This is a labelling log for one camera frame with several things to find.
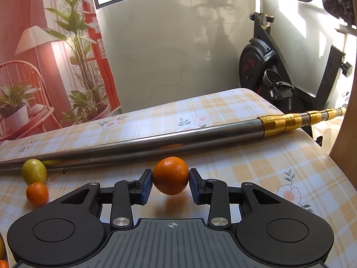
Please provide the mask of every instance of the pink wall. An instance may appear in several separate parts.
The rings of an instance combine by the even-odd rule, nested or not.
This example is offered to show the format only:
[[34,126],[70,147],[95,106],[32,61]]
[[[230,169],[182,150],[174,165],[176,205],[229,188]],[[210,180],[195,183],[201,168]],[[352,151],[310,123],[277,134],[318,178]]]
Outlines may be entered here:
[[[47,28],[42,0],[0,0],[0,64],[10,60],[25,60],[38,68],[35,50],[30,49],[15,56],[17,44],[23,31],[38,25]],[[71,105],[66,94],[61,75],[50,43],[36,48],[43,79],[59,120],[62,112],[69,111]],[[47,130],[55,129],[46,122]]]

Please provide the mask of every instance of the black knob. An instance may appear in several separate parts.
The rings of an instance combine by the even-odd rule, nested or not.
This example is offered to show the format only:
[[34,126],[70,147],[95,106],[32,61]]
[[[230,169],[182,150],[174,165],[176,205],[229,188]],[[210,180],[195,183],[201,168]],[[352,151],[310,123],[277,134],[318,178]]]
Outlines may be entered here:
[[341,64],[341,68],[345,77],[349,77],[353,73],[353,66],[348,62]]
[[267,19],[267,22],[269,22],[269,23],[273,23],[274,19],[275,19],[275,17],[271,16],[271,15],[265,15],[265,18]]

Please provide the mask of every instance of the silver screw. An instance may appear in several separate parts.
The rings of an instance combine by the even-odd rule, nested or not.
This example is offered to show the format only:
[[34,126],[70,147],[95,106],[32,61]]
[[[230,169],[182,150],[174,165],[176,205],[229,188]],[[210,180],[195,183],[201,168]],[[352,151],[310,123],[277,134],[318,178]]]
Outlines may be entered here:
[[217,217],[211,219],[211,224],[215,226],[225,226],[228,224],[228,220],[226,218]]
[[130,224],[130,220],[128,218],[116,218],[113,220],[113,224],[116,226],[127,226]]

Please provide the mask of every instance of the checkered pattern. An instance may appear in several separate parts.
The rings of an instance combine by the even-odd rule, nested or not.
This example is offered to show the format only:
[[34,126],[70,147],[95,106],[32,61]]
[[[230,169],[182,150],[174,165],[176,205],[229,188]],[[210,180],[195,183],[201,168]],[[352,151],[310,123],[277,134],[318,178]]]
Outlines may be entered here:
[[[278,113],[280,111],[252,91],[230,90],[7,141],[0,146],[0,160]],[[302,130],[233,146],[207,148],[180,157],[189,167],[197,168],[202,178],[221,179],[231,186],[252,181],[323,217],[335,234],[326,264],[330,268],[357,267],[356,190],[331,158]],[[125,178],[138,179],[146,168],[153,169],[159,160],[150,158],[49,173],[50,199],[91,181],[105,187]],[[0,174],[0,180],[0,231],[6,235],[10,225],[33,207],[26,200],[26,185],[20,175]],[[132,208],[135,219],[199,217],[205,220],[209,209],[194,205],[189,187],[176,196],[166,196],[153,187],[148,204]],[[238,206],[231,205],[231,214],[233,222],[240,220]],[[109,215],[110,206],[104,206],[102,220],[108,221]]]

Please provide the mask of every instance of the floor lamp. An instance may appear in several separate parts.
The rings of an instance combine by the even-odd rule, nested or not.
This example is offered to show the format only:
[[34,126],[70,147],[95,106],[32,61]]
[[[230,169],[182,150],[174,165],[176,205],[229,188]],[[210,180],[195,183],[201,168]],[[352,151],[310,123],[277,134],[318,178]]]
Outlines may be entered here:
[[[24,30],[20,38],[20,41],[17,45],[15,55],[33,48],[35,50],[37,67],[39,69],[40,74],[42,75],[39,58],[36,52],[36,47],[48,42],[55,42],[55,41],[58,41],[56,37],[49,35],[45,30],[43,30],[38,26],[32,26]],[[45,89],[45,91],[46,91],[46,96],[49,100],[49,104],[51,107],[53,107],[51,99],[47,94],[47,89]]]

